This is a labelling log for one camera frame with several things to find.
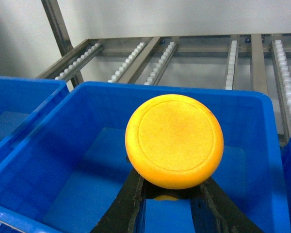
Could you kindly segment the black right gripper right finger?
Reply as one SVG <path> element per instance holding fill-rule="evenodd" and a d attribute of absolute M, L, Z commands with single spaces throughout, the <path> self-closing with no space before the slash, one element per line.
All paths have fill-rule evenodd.
<path fill-rule="evenodd" d="M 190 190 L 191 215 L 196 233 L 261 233 L 213 178 Z"/>

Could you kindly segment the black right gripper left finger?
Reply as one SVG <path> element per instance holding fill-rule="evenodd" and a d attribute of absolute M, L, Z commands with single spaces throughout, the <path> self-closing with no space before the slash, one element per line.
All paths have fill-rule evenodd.
<path fill-rule="evenodd" d="M 143 233 L 146 191 L 143 177 L 132 169 L 115 200 L 92 233 Z"/>

